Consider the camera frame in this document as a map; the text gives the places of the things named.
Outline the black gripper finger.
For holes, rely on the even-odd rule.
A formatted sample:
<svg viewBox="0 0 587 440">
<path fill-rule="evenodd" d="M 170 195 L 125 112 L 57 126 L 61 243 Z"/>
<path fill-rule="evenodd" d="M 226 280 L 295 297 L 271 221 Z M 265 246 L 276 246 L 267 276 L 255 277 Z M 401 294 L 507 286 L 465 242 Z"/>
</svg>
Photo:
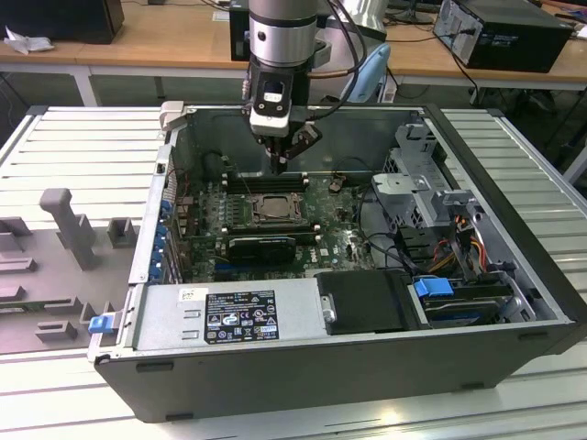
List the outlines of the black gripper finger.
<svg viewBox="0 0 587 440">
<path fill-rule="evenodd" d="M 287 169 L 287 159 L 283 156 L 285 147 L 284 137 L 265 138 L 265 150 L 269 157 L 270 169 L 273 175 L 280 175 Z"/>
<path fill-rule="evenodd" d="M 285 144 L 281 154 L 285 160 L 292 160 L 314 146 L 323 137 L 313 122 L 305 123 Z"/>
</svg>

